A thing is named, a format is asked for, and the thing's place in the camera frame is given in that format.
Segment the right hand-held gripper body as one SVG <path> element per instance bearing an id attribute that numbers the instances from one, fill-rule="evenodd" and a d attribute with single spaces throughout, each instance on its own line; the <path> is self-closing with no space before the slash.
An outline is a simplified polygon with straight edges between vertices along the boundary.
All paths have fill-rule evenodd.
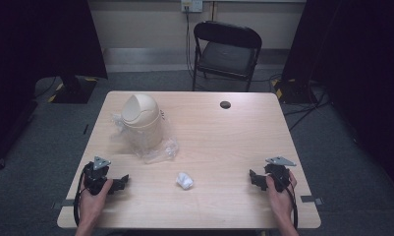
<path id="1" fill-rule="evenodd" d="M 273 178 L 276 191 L 281 193 L 290 185 L 288 166 L 296 166 L 296 163 L 283 156 L 270 157 L 265 161 L 265 172 Z"/>

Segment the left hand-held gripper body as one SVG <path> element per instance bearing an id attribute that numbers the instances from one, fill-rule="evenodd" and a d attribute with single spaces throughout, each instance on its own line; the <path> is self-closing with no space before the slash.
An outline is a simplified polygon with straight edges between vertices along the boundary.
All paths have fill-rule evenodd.
<path id="1" fill-rule="evenodd" d="M 102 157 L 96 156 L 93 161 L 90 161 L 83 170 L 84 187 L 89 192 L 96 196 L 98 195 L 105 182 L 107 181 L 107 173 L 111 162 Z"/>

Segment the white paper ball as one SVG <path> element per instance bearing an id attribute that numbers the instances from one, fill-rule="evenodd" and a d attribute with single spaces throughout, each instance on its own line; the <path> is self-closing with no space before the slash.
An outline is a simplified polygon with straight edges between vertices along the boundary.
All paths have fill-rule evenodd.
<path id="1" fill-rule="evenodd" d="M 180 172 L 176 178 L 176 183 L 184 190 L 188 190 L 194 184 L 194 180 L 185 172 Z"/>

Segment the beige swing-lid trash bin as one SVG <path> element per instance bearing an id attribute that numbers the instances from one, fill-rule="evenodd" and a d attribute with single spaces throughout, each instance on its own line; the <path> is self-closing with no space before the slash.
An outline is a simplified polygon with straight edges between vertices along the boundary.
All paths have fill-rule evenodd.
<path id="1" fill-rule="evenodd" d="M 140 151 L 156 148 L 162 141 L 161 113 L 156 100 L 143 93 L 133 94 L 124 104 L 122 123 L 130 142 Z"/>

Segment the person's right hand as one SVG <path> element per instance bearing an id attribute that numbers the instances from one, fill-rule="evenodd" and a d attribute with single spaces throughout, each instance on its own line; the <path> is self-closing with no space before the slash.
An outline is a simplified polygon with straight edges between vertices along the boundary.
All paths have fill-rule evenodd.
<path id="1" fill-rule="evenodd" d="M 289 174 L 289 180 L 291 183 L 291 189 L 289 192 L 277 192 L 273 178 L 269 175 L 265 177 L 266 184 L 268 186 L 267 196 L 270 202 L 270 207 L 279 226 L 292 224 L 292 198 L 294 197 L 294 189 L 297 185 L 297 180 L 292 172 L 289 172 Z"/>

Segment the person's left hand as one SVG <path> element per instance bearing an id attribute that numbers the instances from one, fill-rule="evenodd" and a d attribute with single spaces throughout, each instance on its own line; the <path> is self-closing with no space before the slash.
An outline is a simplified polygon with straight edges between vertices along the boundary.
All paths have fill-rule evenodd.
<path id="1" fill-rule="evenodd" d="M 92 195 L 89 190 L 81 193 L 80 223 L 79 226 L 93 228 L 101 215 L 108 192 L 112 187 L 113 180 L 108 179 L 97 195 Z"/>

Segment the grey tape strip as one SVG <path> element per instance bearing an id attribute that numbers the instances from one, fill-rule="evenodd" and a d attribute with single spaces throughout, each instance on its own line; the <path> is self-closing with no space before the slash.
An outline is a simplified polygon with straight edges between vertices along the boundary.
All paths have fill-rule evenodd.
<path id="1" fill-rule="evenodd" d="M 74 205 L 75 200 L 62 200 L 60 202 L 55 202 L 52 204 L 52 209 L 62 209 L 63 207 L 72 207 Z"/>
<path id="2" fill-rule="evenodd" d="M 301 196 L 301 200 L 303 203 L 314 203 L 317 206 L 323 205 L 323 199 L 315 196 Z"/>

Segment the clear plastic bag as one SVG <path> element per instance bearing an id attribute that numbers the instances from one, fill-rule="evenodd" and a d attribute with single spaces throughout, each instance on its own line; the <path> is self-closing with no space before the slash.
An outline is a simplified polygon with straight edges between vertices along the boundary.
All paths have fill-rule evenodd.
<path id="1" fill-rule="evenodd" d="M 120 114 L 113 114 L 112 121 L 118 132 L 111 139 L 122 143 L 127 153 L 135 154 L 146 164 L 172 160 L 179 150 L 170 121 L 163 110 L 159 111 L 154 122 L 138 129 L 125 124 Z"/>

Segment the black stand base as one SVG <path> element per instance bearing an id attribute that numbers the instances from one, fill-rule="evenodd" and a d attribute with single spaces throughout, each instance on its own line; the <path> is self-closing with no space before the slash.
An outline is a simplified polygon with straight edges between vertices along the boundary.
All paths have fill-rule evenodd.
<path id="1" fill-rule="evenodd" d="M 317 99 L 308 85 L 300 85 L 295 80 L 271 82 L 278 100 L 283 104 L 316 104 Z"/>
<path id="2" fill-rule="evenodd" d="M 48 99 L 51 103 L 86 104 L 97 84 L 96 79 L 78 78 L 74 75 L 63 76 L 62 84 Z"/>

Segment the black folding chair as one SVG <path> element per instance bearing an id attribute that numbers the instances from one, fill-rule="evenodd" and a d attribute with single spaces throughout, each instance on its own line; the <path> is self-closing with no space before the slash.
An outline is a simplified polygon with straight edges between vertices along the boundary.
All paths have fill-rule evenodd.
<path id="1" fill-rule="evenodd" d="M 196 41 L 193 90 L 197 72 L 246 81 L 250 89 L 262 46 L 259 34 L 248 27 L 205 21 L 194 27 Z"/>

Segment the black curtain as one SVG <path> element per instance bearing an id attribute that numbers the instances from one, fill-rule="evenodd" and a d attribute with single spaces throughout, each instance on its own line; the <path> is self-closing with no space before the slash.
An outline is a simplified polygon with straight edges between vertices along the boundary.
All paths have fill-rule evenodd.
<path id="1" fill-rule="evenodd" d="M 0 0 L 0 160 L 35 108 L 38 80 L 107 76 L 88 0 Z"/>
<path id="2" fill-rule="evenodd" d="M 324 83 L 394 183 L 394 0 L 306 0 L 283 78 Z"/>

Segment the white wall outlet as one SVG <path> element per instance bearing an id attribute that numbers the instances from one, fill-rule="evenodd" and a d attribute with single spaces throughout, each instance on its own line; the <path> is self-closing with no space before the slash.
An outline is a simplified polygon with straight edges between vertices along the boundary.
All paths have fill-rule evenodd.
<path id="1" fill-rule="evenodd" d="M 201 13 L 203 10 L 202 0 L 181 0 L 181 11 L 188 13 Z"/>

